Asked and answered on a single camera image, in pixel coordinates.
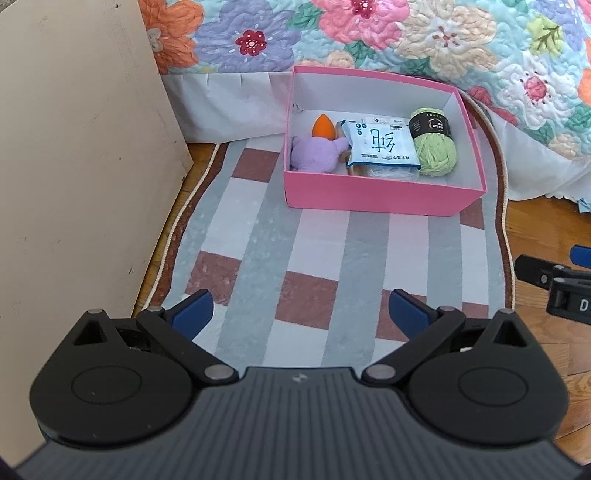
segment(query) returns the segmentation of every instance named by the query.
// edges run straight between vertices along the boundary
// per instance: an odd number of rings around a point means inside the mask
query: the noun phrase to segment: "bed skirt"
[[[162,80],[186,141],[223,143],[285,131],[290,75],[175,74]],[[546,195],[591,202],[591,158],[568,160],[488,113],[505,154],[510,200]]]

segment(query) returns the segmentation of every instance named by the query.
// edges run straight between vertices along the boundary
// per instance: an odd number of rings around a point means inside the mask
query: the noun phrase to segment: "black label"
[[[452,138],[447,118],[443,115],[439,115],[439,113],[418,113],[410,119],[408,128],[410,129],[410,134],[413,140],[420,135],[432,133],[443,134],[446,137]]]

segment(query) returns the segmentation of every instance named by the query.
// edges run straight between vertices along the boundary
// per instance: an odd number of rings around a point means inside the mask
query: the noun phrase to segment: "floral quilt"
[[[161,74],[295,64],[427,76],[591,154],[591,0],[139,0]]]

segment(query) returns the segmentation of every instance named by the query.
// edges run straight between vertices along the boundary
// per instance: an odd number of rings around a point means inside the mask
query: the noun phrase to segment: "wooden floor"
[[[189,145],[194,166],[168,217],[139,292],[136,311],[148,297],[158,274],[166,239],[173,222],[201,178],[213,145]],[[513,257],[535,255],[570,265],[574,244],[591,245],[591,214],[580,215],[566,200],[538,198],[510,202],[506,218]],[[551,317],[545,312],[547,292],[517,282],[516,308],[542,344],[570,394],[570,408],[558,432],[557,445],[581,463],[591,462],[591,326]]]

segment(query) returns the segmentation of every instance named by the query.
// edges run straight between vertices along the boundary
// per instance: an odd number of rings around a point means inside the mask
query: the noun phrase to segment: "beige panel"
[[[136,0],[0,13],[0,455],[41,442],[33,378],[81,313],[132,312],[191,160]]]

